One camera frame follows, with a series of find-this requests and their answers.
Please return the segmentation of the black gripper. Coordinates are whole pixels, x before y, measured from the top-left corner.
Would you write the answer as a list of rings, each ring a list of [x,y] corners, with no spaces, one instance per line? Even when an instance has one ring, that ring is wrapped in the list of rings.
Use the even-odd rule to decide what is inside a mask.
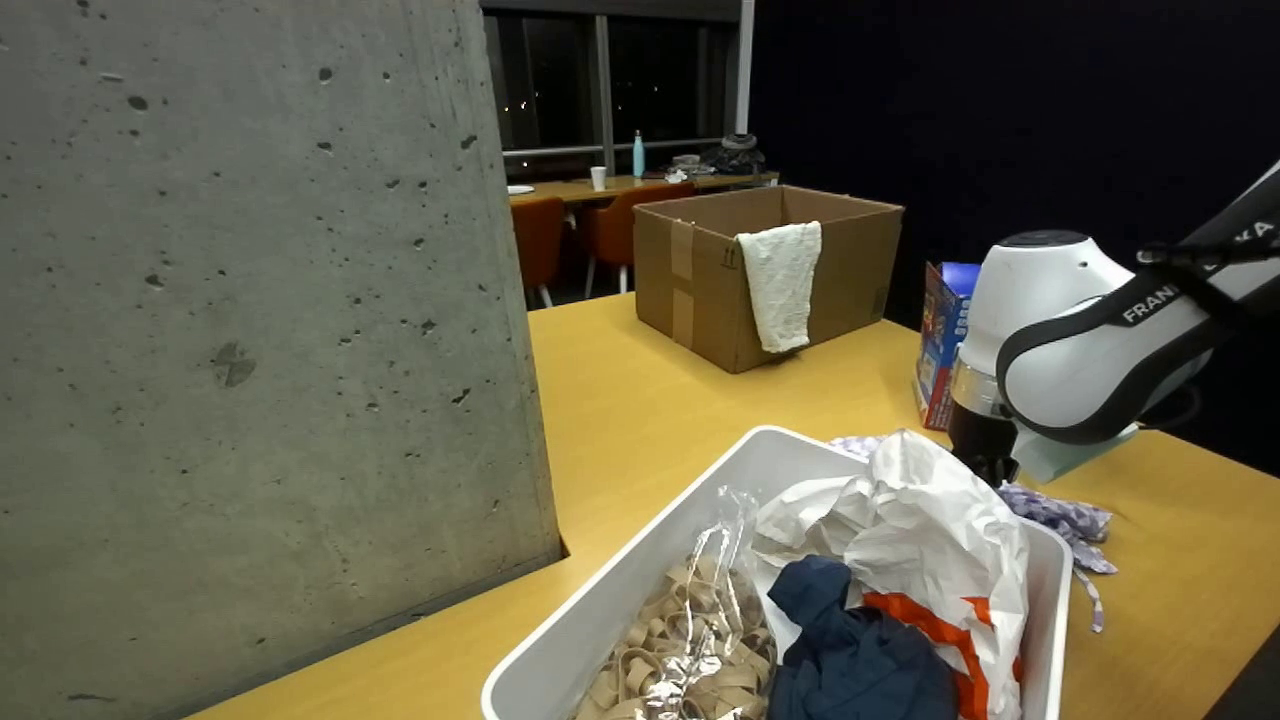
[[[964,460],[983,485],[1002,489],[1017,475],[1017,460],[1014,460],[1017,424],[1002,403],[991,409],[951,403],[949,439],[951,439],[951,456]]]

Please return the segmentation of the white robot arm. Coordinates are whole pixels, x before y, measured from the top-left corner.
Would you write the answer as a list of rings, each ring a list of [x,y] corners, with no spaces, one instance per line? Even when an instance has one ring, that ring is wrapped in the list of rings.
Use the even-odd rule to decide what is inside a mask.
[[[1254,319],[1280,309],[1280,168],[1186,241],[1113,261],[1087,230],[1017,230],[977,273],[951,368],[951,456],[1002,489],[1138,437]]]

